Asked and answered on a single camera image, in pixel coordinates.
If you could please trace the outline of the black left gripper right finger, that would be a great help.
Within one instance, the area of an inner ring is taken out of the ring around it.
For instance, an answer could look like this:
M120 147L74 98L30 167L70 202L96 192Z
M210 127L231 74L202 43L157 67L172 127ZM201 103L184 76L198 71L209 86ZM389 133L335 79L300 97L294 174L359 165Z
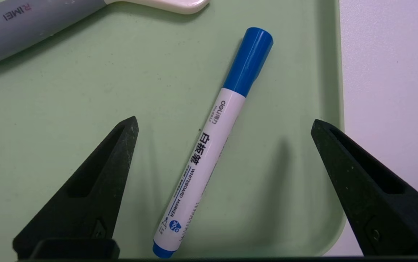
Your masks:
M418 255L418 191L332 124L311 136L362 253Z

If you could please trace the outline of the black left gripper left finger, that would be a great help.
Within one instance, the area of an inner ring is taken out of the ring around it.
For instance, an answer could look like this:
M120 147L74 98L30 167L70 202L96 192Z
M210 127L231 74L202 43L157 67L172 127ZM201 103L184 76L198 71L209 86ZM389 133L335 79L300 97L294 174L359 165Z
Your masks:
M119 122L13 239L19 258L117 258L113 239L139 133Z

